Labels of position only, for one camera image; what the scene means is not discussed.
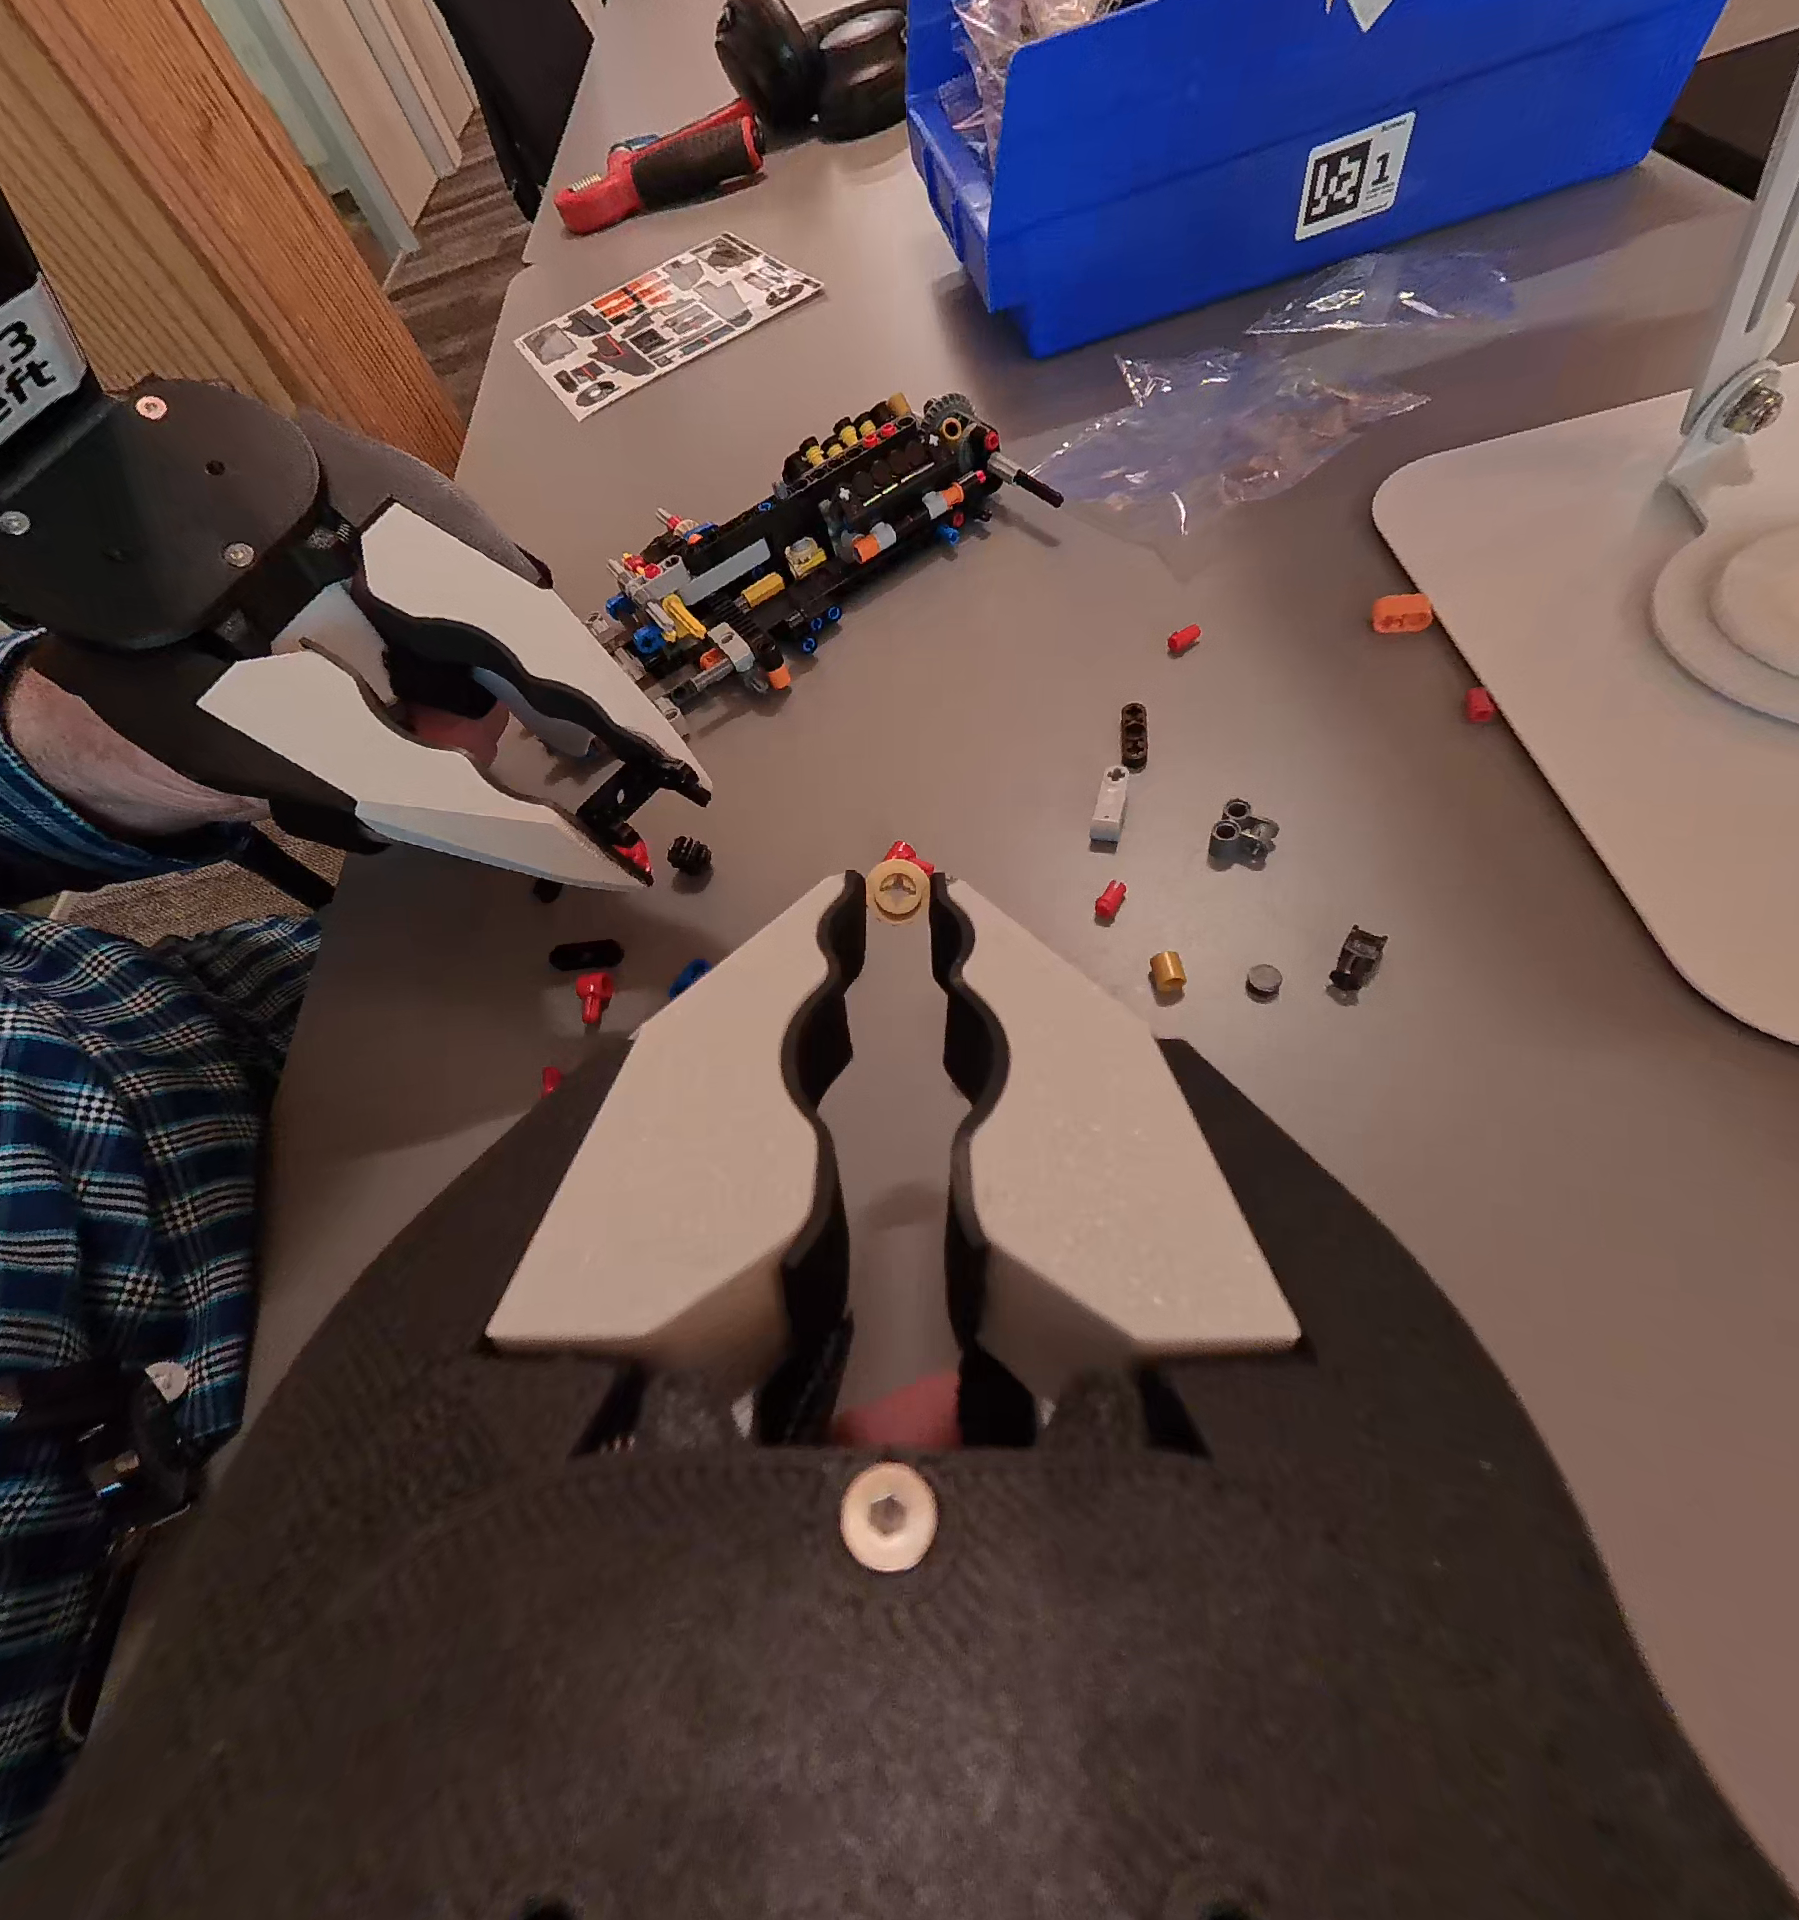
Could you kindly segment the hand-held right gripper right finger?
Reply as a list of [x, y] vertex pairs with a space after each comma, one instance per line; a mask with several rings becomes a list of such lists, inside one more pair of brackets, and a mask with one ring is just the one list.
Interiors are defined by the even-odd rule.
[[1279, 1356], [1300, 1325], [1165, 1051], [966, 879], [930, 879], [951, 1136], [946, 1312], [963, 1443], [1161, 1364]]

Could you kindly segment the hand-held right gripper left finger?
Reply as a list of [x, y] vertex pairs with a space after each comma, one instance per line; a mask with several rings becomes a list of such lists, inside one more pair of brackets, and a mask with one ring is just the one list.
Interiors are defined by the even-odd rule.
[[654, 1015], [551, 1189], [487, 1340], [751, 1397], [824, 1441], [852, 1340], [824, 1097], [852, 1063], [858, 878], [845, 872]]

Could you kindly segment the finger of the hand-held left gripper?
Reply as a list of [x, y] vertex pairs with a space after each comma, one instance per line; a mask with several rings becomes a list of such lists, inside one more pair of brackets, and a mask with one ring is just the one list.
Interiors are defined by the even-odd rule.
[[351, 802], [384, 844], [579, 890], [649, 890], [549, 797], [551, 756], [509, 729], [502, 776], [390, 720], [384, 647], [350, 589], [326, 589], [264, 657], [230, 665], [197, 709]]
[[384, 644], [393, 696], [414, 708], [505, 708], [551, 756], [620, 766], [633, 756], [705, 769], [658, 708], [558, 590], [455, 539], [403, 504], [357, 536], [354, 602]]

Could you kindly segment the black lego frame piece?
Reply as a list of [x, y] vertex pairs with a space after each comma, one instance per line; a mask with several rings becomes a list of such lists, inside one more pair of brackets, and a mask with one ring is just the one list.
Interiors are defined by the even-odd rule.
[[593, 848], [608, 857], [622, 878], [645, 890], [654, 885], [654, 864], [636, 817], [658, 793], [684, 797], [702, 809], [709, 806], [709, 788], [687, 762], [669, 756], [633, 756], [622, 759], [614, 772], [599, 779], [576, 811], [581, 836], [588, 836], [588, 841], [593, 841]]

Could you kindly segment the lego car chassis build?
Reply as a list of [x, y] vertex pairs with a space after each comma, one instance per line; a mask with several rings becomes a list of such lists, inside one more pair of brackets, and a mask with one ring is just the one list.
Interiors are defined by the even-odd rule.
[[1066, 507], [970, 396], [913, 408], [894, 393], [800, 441], [772, 493], [742, 513], [663, 513], [645, 550], [608, 565], [614, 595], [581, 623], [669, 720], [725, 683], [778, 699], [855, 598], [925, 551], [954, 550], [1004, 489]]

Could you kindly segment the lego pieces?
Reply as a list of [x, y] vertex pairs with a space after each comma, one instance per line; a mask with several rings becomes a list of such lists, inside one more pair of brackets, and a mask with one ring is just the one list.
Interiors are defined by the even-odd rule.
[[[1416, 636], [1416, 633], [1427, 633], [1431, 621], [1434, 621], [1434, 608], [1431, 608], [1431, 599], [1422, 595], [1377, 598], [1368, 614], [1368, 627], [1376, 636]], [[1198, 644], [1198, 639], [1201, 639], [1201, 630], [1197, 623], [1176, 630], [1165, 639], [1165, 653], [1179, 659], [1185, 650]], [[1465, 712], [1471, 723], [1494, 720], [1492, 696], [1485, 696], [1483, 690], [1471, 690], [1465, 702], [1467, 702]], [[1143, 763], [1146, 763], [1146, 709], [1143, 705], [1127, 705], [1121, 709], [1121, 763], [1103, 776], [1103, 800], [1110, 797], [1125, 806], [1121, 782], [1127, 782], [1127, 776], [1136, 772]], [[1112, 841], [1097, 836], [1097, 827], [1103, 827], [1103, 821], [1095, 814], [1095, 844], [1103, 841], [1103, 848], [1110, 848]], [[1219, 824], [1210, 830], [1210, 851], [1215, 852], [1267, 852], [1271, 838], [1273, 838], [1273, 827], [1256, 817], [1248, 800], [1233, 800], [1225, 802]], [[903, 841], [894, 841], [885, 857], [910, 857], [934, 878], [934, 864], [921, 863], [915, 851]], [[709, 875], [709, 857], [697, 841], [684, 838], [679, 844], [673, 844], [672, 858], [673, 864], [684, 863], [679, 872], [693, 867], [693, 875], [697, 872]], [[1125, 896], [1127, 896], [1125, 882], [1106, 882], [1106, 890], [1101, 893], [1091, 909], [1097, 924], [1115, 923]], [[1349, 939], [1350, 939], [1349, 952], [1356, 949], [1356, 954], [1368, 961], [1376, 961], [1377, 949], [1383, 946], [1377, 937], [1349, 937]], [[567, 943], [563, 949], [551, 952], [551, 963], [558, 970], [579, 970], [581, 961], [606, 963], [608, 946], [612, 943], [591, 943], [591, 946]], [[669, 987], [669, 999], [676, 999], [679, 993], [687, 993], [709, 970], [713, 970], [713, 961], [708, 957], [694, 957], [693, 963], [687, 963], [684, 973], [673, 976]], [[1185, 970], [1173, 973], [1165, 963], [1158, 963], [1152, 973], [1155, 973], [1155, 990], [1164, 996], [1179, 993], [1185, 987]], [[1341, 987], [1350, 993], [1356, 987], [1353, 973], [1356, 966], [1350, 961], [1341, 961], [1341, 966], [1333, 973], [1333, 987]], [[612, 978], [612, 970], [606, 966], [593, 973], [576, 973], [576, 999], [581, 1009], [584, 1030], [599, 1027], [603, 1010], [612, 999], [612, 987], [614, 987], [614, 978]], [[1267, 970], [1256, 970], [1250, 973], [1248, 990], [1259, 999], [1271, 999], [1277, 990], [1277, 976]], [[543, 1097], [558, 1091], [561, 1081], [563, 1081], [561, 1069], [543, 1069]]]

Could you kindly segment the lego sticker sheet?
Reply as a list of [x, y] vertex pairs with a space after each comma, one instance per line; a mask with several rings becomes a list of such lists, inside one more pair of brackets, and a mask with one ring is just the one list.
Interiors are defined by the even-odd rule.
[[588, 422], [821, 296], [821, 277], [725, 229], [520, 334], [514, 349], [572, 422]]

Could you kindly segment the plastic bags of lego parts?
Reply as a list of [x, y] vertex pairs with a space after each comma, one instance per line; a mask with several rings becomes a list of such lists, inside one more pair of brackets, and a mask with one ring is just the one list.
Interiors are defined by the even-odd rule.
[[1007, 68], [1025, 46], [1097, 24], [1130, 4], [954, 4], [957, 73], [936, 88], [951, 132], [989, 173], [995, 168]]

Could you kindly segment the wooden cabinet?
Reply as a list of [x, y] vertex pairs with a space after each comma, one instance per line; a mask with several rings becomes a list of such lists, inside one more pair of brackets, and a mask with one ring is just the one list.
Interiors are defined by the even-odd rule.
[[0, 4], [0, 188], [103, 387], [218, 380], [455, 469], [461, 417], [200, 4]]

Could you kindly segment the red black power tool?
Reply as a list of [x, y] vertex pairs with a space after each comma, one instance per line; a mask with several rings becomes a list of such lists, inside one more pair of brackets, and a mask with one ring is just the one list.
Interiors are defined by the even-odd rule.
[[664, 138], [612, 147], [599, 173], [551, 194], [551, 208], [567, 232], [591, 235], [645, 213], [719, 198], [760, 170], [757, 118], [746, 103], [730, 103]]

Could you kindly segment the person's plaid shirt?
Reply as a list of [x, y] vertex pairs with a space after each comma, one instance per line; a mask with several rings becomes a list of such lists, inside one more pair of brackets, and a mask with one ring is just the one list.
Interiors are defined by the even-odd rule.
[[[176, 1364], [176, 1428], [242, 1420], [270, 1097], [312, 923], [142, 949], [0, 909], [0, 1382]], [[77, 1443], [0, 1435], [0, 1857], [69, 1759], [106, 1519]]]

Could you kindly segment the black chair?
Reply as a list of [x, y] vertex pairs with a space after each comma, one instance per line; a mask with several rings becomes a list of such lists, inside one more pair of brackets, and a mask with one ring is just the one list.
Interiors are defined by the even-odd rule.
[[576, 4], [436, 4], [464, 65], [502, 180], [530, 225], [576, 106], [593, 34]]

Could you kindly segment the clear plastic bag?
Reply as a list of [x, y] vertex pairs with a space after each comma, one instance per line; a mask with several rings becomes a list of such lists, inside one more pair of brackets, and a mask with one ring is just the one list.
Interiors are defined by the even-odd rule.
[[1401, 247], [1356, 255], [1267, 307], [1248, 338], [1288, 344], [1377, 331], [1497, 325], [1516, 316], [1516, 283], [1497, 255]]
[[1121, 358], [1127, 402], [1079, 425], [1034, 477], [1103, 532], [1170, 547], [1294, 493], [1430, 396], [1333, 352]]

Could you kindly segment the blue storage bin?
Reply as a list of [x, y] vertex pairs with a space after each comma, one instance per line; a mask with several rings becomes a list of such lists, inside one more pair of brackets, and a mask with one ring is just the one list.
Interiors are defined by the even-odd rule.
[[1133, 4], [1007, 61], [989, 161], [910, 7], [910, 152], [983, 311], [1033, 355], [1623, 173], [1722, 4]]

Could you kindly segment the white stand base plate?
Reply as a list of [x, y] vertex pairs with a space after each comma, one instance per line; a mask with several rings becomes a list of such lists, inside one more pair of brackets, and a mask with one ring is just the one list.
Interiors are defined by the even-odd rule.
[[1376, 532], [1679, 978], [1799, 1048], [1799, 73], [1655, 396], [1395, 469]]

